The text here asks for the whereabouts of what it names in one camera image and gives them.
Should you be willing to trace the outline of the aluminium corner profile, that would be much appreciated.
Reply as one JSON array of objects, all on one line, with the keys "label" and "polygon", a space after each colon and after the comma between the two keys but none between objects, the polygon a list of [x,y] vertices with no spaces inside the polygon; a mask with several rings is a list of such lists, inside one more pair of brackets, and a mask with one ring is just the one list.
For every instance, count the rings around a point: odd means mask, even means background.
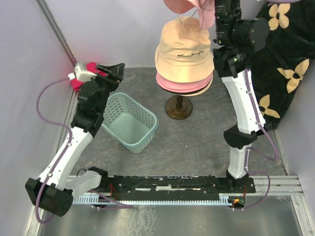
[{"label": "aluminium corner profile", "polygon": [[72,66],[75,66],[77,63],[77,60],[70,49],[69,44],[67,43],[67,40],[62,33],[60,27],[57,24],[57,21],[55,20],[55,17],[53,16],[53,13],[51,12],[47,2],[45,0],[35,0],[37,6],[39,7],[40,11],[42,12],[43,16],[45,17],[47,23],[49,24],[52,32],[54,33],[56,39],[58,40],[59,44],[61,45],[63,51],[65,52],[67,58],[69,59]]}]

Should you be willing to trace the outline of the cream bucket hat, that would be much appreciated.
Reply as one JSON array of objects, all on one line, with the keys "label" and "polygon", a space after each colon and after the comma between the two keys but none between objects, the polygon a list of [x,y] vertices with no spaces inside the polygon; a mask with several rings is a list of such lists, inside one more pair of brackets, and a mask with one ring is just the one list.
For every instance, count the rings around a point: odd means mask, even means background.
[{"label": "cream bucket hat", "polygon": [[207,91],[209,89],[209,87],[212,84],[212,81],[213,81],[213,79],[211,79],[209,81],[208,85],[206,87],[204,87],[203,89],[201,89],[200,91],[196,91],[196,92],[193,92],[193,93],[190,93],[190,94],[185,94],[184,96],[185,97],[190,97],[190,96],[197,96],[197,95],[203,94],[205,91]]}]

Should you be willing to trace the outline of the magenta hat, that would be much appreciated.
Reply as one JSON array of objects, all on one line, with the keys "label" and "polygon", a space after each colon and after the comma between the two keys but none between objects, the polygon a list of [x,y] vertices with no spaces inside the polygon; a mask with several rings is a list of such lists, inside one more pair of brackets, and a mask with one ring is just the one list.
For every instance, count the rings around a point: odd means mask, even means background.
[{"label": "magenta hat", "polygon": [[80,62],[75,65],[74,72],[68,75],[74,91],[78,91],[83,83],[90,81],[96,75],[106,76],[106,73],[96,69],[96,66],[95,62]]}]

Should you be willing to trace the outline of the brown round wooden stand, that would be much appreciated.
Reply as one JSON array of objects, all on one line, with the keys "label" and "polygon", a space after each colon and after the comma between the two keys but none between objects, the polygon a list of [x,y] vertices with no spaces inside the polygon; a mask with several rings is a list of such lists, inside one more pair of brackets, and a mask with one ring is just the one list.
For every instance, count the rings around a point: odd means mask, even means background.
[{"label": "brown round wooden stand", "polygon": [[170,97],[165,103],[166,114],[175,120],[187,119],[193,110],[191,101],[181,95],[175,95]]}]

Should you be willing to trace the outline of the black floral blanket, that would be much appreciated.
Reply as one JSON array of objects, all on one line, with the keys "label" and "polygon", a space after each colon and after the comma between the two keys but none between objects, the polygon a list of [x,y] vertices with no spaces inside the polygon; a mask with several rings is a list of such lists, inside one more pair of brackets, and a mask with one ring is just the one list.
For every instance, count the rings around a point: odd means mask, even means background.
[{"label": "black floral blanket", "polygon": [[315,2],[265,3],[266,46],[252,56],[252,82],[264,119],[277,127],[315,59]]}]

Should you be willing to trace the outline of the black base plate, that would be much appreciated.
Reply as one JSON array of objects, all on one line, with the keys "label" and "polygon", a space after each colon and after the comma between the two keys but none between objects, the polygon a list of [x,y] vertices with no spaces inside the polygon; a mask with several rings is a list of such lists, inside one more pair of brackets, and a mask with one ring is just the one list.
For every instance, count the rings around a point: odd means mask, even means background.
[{"label": "black base plate", "polygon": [[219,194],[255,193],[254,180],[245,176],[240,183],[226,177],[141,177],[113,176],[103,178],[101,193],[113,193],[122,200],[218,200]]}]

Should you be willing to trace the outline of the light pink bucket hat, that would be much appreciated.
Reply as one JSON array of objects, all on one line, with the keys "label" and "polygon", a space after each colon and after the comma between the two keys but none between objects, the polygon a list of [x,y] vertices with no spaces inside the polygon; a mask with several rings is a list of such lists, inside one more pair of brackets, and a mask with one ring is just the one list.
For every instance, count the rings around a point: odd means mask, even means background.
[{"label": "light pink bucket hat", "polygon": [[207,30],[215,23],[214,0],[163,0],[163,2],[169,10],[179,15],[195,8],[202,30]]}]

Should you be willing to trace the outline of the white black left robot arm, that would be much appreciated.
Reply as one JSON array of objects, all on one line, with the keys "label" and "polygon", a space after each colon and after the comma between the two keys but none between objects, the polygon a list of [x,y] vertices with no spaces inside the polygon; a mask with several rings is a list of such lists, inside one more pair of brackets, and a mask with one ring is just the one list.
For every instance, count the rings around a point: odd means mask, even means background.
[{"label": "white black left robot arm", "polygon": [[76,112],[70,126],[60,126],[68,131],[60,149],[48,167],[37,179],[29,178],[26,191],[36,209],[43,209],[56,216],[64,216],[74,200],[96,189],[105,191],[109,186],[108,173],[96,167],[89,168],[82,176],[68,180],[79,156],[92,141],[104,121],[107,100],[123,80],[125,64],[105,66],[97,64],[91,72],[83,63],[77,63],[67,81],[78,82]]}]

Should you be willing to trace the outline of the beige bottom hat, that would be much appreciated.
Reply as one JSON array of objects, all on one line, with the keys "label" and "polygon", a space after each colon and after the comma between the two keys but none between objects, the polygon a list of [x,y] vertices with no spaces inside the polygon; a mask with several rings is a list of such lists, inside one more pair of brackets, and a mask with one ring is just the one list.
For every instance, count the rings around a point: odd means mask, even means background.
[{"label": "beige bottom hat", "polygon": [[193,17],[176,18],[161,31],[155,52],[159,75],[176,83],[197,82],[214,71],[211,40],[208,30],[202,30]]}]

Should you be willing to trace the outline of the aluminium rail frame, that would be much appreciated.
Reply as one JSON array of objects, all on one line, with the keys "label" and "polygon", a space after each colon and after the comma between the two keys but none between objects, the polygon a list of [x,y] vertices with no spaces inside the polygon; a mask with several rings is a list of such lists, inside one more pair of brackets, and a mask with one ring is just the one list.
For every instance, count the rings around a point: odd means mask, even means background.
[{"label": "aluminium rail frame", "polygon": [[[246,199],[247,196],[258,196],[261,195],[263,198],[267,198],[270,195],[302,195],[302,187],[299,182],[299,179],[297,176],[270,176],[265,172],[259,172],[259,173],[252,173],[248,169],[248,174],[249,177],[254,180],[255,184],[255,193],[244,193],[244,194],[219,194],[223,196],[228,196],[229,198],[244,198]],[[69,175],[68,180],[74,180],[77,177],[72,177]],[[101,193],[97,191],[97,189],[92,189],[86,193],[96,193],[99,194],[101,197],[103,197],[105,200],[115,202],[117,201],[114,199],[114,194],[113,193]],[[130,205],[103,205],[103,206],[93,206],[92,207],[98,209],[98,210],[106,210],[106,209],[112,209],[112,208],[117,208],[117,209],[122,209],[122,208],[132,208],[134,206]],[[239,205],[239,204],[234,204],[233,206],[229,206],[233,211],[240,210],[244,211],[247,209],[247,206],[245,204]],[[27,236],[35,236],[38,234],[40,225],[45,224],[46,221],[42,219],[42,215],[44,212],[47,212],[41,208],[36,209],[34,206],[33,210],[33,215],[30,217],[28,226],[25,231],[25,235]]]}]

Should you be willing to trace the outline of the light blue plastic basket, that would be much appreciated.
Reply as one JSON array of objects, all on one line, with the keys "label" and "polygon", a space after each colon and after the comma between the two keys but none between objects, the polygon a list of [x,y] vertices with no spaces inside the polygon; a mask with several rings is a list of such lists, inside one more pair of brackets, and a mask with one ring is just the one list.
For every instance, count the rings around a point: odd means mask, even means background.
[{"label": "light blue plastic basket", "polygon": [[109,96],[103,116],[102,128],[135,154],[153,140],[158,127],[157,115],[123,92]]}]

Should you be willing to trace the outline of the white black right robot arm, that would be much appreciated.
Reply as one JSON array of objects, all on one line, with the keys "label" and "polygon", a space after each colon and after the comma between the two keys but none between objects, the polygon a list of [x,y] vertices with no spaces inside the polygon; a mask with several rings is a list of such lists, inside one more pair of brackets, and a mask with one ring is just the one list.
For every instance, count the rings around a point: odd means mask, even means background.
[{"label": "white black right robot arm", "polygon": [[237,124],[223,134],[230,146],[230,163],[223,186],[238,192],[249,177],[247,160],[252,143],[268,125],[259,111],[252,85],[251,56],[263,49],[269,33],[264,18],[242,19],[240,1],[215,1],[214,66],[230,95]]}]

